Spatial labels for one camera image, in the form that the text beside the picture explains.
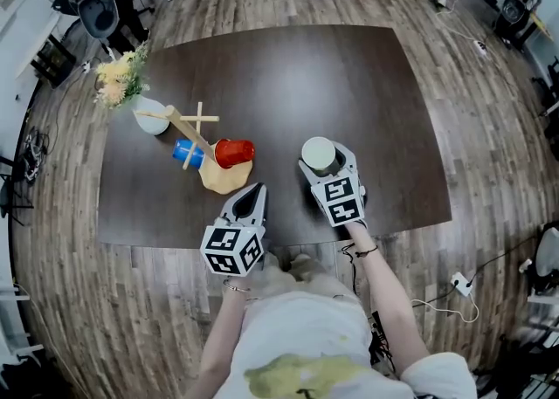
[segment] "wooden floor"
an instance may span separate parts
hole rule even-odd
[[[155,15],[142,18],[153,50],[289,24],[393,28],[429,109],[453,220],[382,237],[382,250],[412,298],[432,299],[446,291],[454,272],[471,276],[477,265],[533,235],[538,224],[557,219],[558,165],[535,118],[539,100],[525,58],[491,35],[490,55],[481,58],[470,38],[442,25],[483,39],[493,17],[481,0],[459,0],[453,13],[440,16],[429,0],[156,0]],[[80,58],[104,58],[83,31],[69,40]],[[220,304],[219,280],[208,275],[197,250],[96,242],[109,113],[92,103],[93,75],[72,83],[76,77],[56,92],[41,89],[27,125],[49,131],[53,142],[58,114],[58,139],[30,189],[36,208],[23,216],[29,226],[14,225],[17,282],[37,302],[56,348],[89,396],[180,397],[197,375]],[[351,285],[349,261],[335,253],[341,245],[288,250],[317,256]],[[501,334],[544,317],[544,308],[528,308],[526,283],[517,272],[533,249],[533,242],[524,244],[476,278],[475,323],[414,309],[428,347],[456,351],[471,368],[490,366]],[[370,310],[361,276],[358,285]],[[437,304],[473,314],[457,293]],[[31,309],[26,315],[33,335],[52,349],[37,315]]]

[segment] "white cup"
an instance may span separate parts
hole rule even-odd
[[[303,145],[301,157],[317,174],[328,173],[335,165],[334,143],[324,137],[310,138]]]

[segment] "blue cup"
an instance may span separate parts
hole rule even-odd
[[[192,146],[192,141],[186,140],[184,138],[179,139],[175,143],[175,148],[173,149],[173,158],[184,162],[186,160],[186,156],[190,151],[190,147]],[[193,166],[196,169],[200,169],[202,166],[202,160],[204,159],[204,152],[200,148],[194,149],[194,153],[192,154],[192,158],[190,159],[189,166]]]

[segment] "bracelet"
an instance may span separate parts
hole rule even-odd
[[[235,287],[234,285],[230,285],[229,284],[229,279],[224,279],[224,286],[227,287],[228,289],[234,291],[234,292],[242,292],[242,293],[249,293],[251,291],[251,289],[239,289],[238,287]]]
[[[378,246],[375,247],[373,250],[367,250],[367,251],[356,251],[355,255],[358,258],[365,258],[369,253],[372,253],[373,251],[375,251],[376,249],[378,249]]]

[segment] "wooden stick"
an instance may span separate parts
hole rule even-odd
[[[189,167],[190,160],[192,159],[195,150],[196,150],[196,143],[192,143],[192,145],[190,145],[189,153],[186,155],[186,158],[184,159],[183,169]]]
[[[167,120],[172,122],[178,130],[192,141],[192,144],[197,144],[207,157],[211,158],[213,161],[216,160],[214,150],[211,148],[210,143],[208,143],[188,122],[181,121],[181,114],[178,113],[174,106],[165,107],[165,112],[163,114]]]
[[[202,118],[202,101],[198,101],[198,111],[196,113],[198,118]],[[200,120],[196,120],[196,131],[200,134],[200,125],[201,125],[201,121]]]
[[[152,112],[145,112],[143,110],[134,110],[134,113],[136,115],[151,116],[153,118],[158,118],[159,120],[167,120],[168,119],[165,115],[153,114]]]
[[[205,116],[197,116],[197,115],[181,115],[182,121],[208,121],[217,123],[219,121],[219,117],[216,115],[205,115]]]

